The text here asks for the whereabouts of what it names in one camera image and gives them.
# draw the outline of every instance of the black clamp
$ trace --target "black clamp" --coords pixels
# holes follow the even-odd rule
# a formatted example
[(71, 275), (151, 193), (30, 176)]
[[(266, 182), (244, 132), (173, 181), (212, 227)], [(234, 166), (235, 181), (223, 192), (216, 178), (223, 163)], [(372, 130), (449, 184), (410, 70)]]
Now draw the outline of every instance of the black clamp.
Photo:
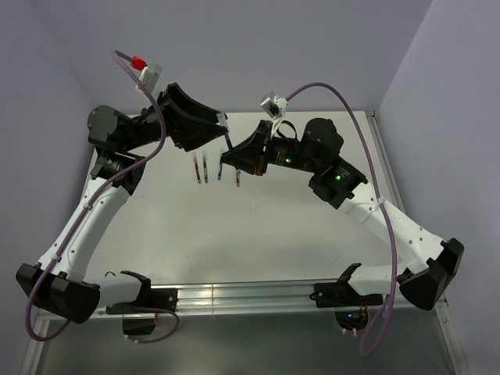
[(461, 242), (452, 238), (442, 241), (443, 250), (433, 260), (427, 260), (427, 269), (413, 273), (406, 269), (398, 276), (399, 290), (402, 295), (416, 307), (422, 310), (432, 310), (446, 287), (455, 277), (464, 247)]
[(314, 293), (309, 299), (316, 302), (318, 309), (326, 307), (378, 306), (384, 303), (382, 295), (359, 295), (348, 284), (351, 275), (361, 263), (350, 265), (334, 283), (314, 284)]
[[(161, 287), (151, 289), (151, 280), (139, 273), (122, 271), (126, 275), (136, 277), (141, 282), (141, 290), (137, 299), (130, 303), (118, 303), (106, 307), (109, 315), (140, 313), (141, 308), (169, 310), (175, 313), (177, 307), (177, 289)], [(156, 327), (156, 317), (153, 318), (123, 318), (122, 331), (127, 336), (148, 335)]]

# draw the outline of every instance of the white connector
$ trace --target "white connector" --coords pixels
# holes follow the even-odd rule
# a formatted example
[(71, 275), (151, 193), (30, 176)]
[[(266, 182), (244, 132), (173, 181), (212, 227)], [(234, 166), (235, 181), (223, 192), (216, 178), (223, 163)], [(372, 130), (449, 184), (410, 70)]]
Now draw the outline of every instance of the white connector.
[(217, 119), (219, 120), (219, 125), (221, 127), (225, 127), (227, 129), (227, 133), (229, 133), (229, 126), (227, 125), (226, 113), (224, 112), (217, 113)]
[[(159, 75), (162, 73), (163, 67), (154, 62), (150, 62), (142, 71), (139, 80), (146, 86), (151, 93), (155, 90), (156, 82), (158, 82)], [(144, 94), (138, 85), (135, 89), (141, 94)]]
[(273, 136), (279, 129), (284, 120), (284, 115), (287, 112), (288, 101), (282, 96), (275, 95), (270, 91), (264, 96), (260, 102), (260, 106), (273, 120), (271, 127), (271, 136)]

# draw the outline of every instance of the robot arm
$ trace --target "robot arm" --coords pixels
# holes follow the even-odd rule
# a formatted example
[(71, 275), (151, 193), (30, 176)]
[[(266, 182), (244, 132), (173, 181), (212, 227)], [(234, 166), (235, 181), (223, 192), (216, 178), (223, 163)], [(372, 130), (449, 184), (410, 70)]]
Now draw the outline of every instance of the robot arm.
[[(258, 176), (266, 172), (269, 164), (313, 173), (309, 186), (318, 197), (389, 244), (388, 229), (379, 207), (384, 203), (400, 260), (397, 279), (400, 292), (415, 306), (432, 309), (456, 275), (463, 245), (454, 238), (444, 241), (423, 229), (383, 197), (377, 201), (373, 185), (340, 157), (344, 140), (331, 120), (310, 120), (300, 141), (281, 134), (274, 125), (277, 119), (286, 122), (274, 102), (263, 102), (268, 107), (275, 105), (272, 121), (262, 120), (247, 140), (223, 154), (222, 162)], [(391, 265), (374, 267), (356, 263), (339, 277), (337, 290), (332, 294), (337, 299), (333, 305), (359, 305), (362, 296), (374, 295), (380, 298), (370, 301), (379, 305), (382, 295), (389, 293), (390, 285)], [(311, 298), (317, 303), (324, 295), (313, 294)]]
[[(185, 151), (198, 148), (227, 132), (226, 127), (217, 125), (219, 111), (194, 101), (177, 84), (169, 85), (159, 95), (158, 105), (168, 123), (168, 136)], [(75, 323), (83, 323), (102, 306), (127, 302), (137, 307), (153, 307), (150, 306), (151, 281), (147, 277), (123, 271), (115, 277), (95, 282), (84, 278), (96, 246), (118, 210), (134, 193), (145, 165), (115, 180), (98, 196), (93, 206), (89, 206), (88, 199), (111, 176), (142, 159), (130, 150), (159, 140), (158, 117), (152, 107), (130, 118), (101, 105), (90, 113), (87, 126), (88, 140), (95, 146), (98, 158), (84, 196), (49, 250), (34, 266), (23, 264), (16, 274), (18, 283), (30, 296), (49, 263), (55, 260), (54, 268), (42, 278), (34, 304)], [(88, 211), (84, 221), (74, 232), (65, 251), (57, 256), (63, 239), (84, 209)]]

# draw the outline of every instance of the red connector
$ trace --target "red connector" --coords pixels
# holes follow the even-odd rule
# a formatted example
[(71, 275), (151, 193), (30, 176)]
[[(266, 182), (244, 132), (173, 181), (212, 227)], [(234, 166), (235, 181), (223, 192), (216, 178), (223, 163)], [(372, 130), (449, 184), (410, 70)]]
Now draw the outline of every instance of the red connector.
[(143, 70), (147, 65), (146, 61), (137, 56), (134, 56), (132, 58), (132, 62), (130, 63), (130, 66), (137, 70)]

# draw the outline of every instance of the white wall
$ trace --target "white wall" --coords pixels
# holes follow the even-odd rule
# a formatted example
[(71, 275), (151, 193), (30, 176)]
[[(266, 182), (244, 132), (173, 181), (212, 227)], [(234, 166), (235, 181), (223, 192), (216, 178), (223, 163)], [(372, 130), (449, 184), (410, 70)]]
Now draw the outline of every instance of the white wall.
[[(314, 80), (334, 84), (356, 109), (377, 109), (431, 0), (31, 0), (77, 76), (99, 103), (139, 109), (109, 53), (164, 65), (218, 109), (260, 110)], [(294, 105), (340, 109), (313, 90)]]
[(379, 116), (408, 213), (466, 246), (447, 296), (476, 374), (500, 353), (498, 15), (498, 0), (434, 0)]
[(2, 2), (0, 49), (0, 373), (14, 374), (28, 342), (16, 271), (38, 260), (76, 204), (92, 103), (27, 0)]

